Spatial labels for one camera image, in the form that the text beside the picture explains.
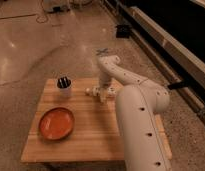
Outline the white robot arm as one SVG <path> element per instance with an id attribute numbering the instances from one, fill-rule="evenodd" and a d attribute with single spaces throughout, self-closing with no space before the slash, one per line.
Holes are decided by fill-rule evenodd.
<path id="1" fill-rule="evenodd" d="M 123 87 L 115 98 L 127 171 L 172 171 L 154 115 L 165 111 L 170 96 L 164 86 L 119 66 L 117 55 L 97 60 L 100 88 L 116 79 Z"/>

